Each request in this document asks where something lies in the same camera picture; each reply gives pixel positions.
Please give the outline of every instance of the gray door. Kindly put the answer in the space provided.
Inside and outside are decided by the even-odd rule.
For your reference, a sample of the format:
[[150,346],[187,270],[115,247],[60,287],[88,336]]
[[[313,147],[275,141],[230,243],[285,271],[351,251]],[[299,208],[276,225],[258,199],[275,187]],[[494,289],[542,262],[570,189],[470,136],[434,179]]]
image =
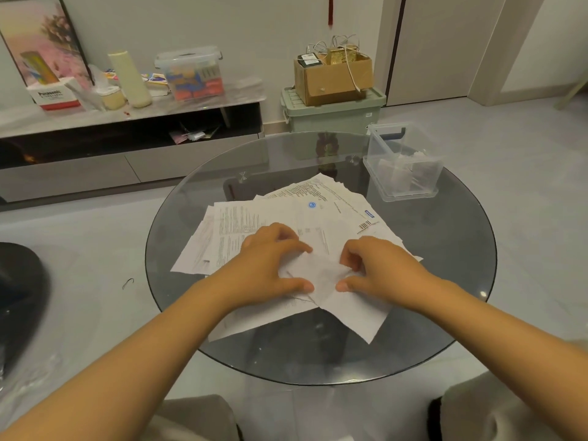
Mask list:
[[388,105],[466,96],[504,0],[405,0]]

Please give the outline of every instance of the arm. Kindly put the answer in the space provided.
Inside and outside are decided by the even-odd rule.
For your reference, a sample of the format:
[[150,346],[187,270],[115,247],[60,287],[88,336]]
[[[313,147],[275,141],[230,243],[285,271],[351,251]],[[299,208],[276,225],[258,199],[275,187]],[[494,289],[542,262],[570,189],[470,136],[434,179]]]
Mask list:
[[588,353],[430,274],[399,246],[349,240],[341,263],[366,277],[337,284],[406,307],[451,334],[561,437],[588,439]]
[[312,248],[282,224],[247,237],[237,257],[23,415],[0,440],[136,439],[224,316],[247,304],[313,291],[303,279],[278,278],[280,259],[291,251]]

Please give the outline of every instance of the door frame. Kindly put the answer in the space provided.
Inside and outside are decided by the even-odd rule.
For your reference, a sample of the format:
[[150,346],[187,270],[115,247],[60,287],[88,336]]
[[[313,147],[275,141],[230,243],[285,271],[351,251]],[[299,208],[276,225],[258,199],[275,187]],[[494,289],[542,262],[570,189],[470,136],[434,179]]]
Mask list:
[[[406,0],[384,0],[376,60],[375,86],[389,94]],[[543,0],[505,0],[468,98],[490,106],[507,102],[502,87],[520,52]]]

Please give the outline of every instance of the clear plastic container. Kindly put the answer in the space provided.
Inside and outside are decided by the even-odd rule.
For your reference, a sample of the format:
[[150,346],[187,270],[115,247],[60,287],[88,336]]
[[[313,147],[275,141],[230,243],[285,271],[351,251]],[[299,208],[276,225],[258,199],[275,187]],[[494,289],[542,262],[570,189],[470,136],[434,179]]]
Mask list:
[[370,125],[364,164],[386,202],[432,198],[443,159],[430,137],[412,123]]
[[170,51],[155,57],[155,67],[163,71],[176,100],[198,99],[224,93],[216,46]]

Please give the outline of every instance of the tile floor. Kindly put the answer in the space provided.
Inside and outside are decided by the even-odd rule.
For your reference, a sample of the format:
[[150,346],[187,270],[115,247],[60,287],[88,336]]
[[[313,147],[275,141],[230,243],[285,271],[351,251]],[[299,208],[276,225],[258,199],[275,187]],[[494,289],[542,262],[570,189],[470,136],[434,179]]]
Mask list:
[[[588,333],[588,98],[483,107],[467,99],[389,107],[383,123],[420,123],[480,200],[496,234],[490,303],[566,338]],[[41,327],[19,365],[57,363],[39,389],[11,404],[25,412],[158,312],[143,253],[170,189],[0,214],[0,240],[39,254],[53,281]],[[123,290],[122,285],[134,278]],[[424,440],[426,405],[485,368],[459,344],[391,378],[342,387],[270,383],[196,354],[170,398],[219,393],[251,441]]]

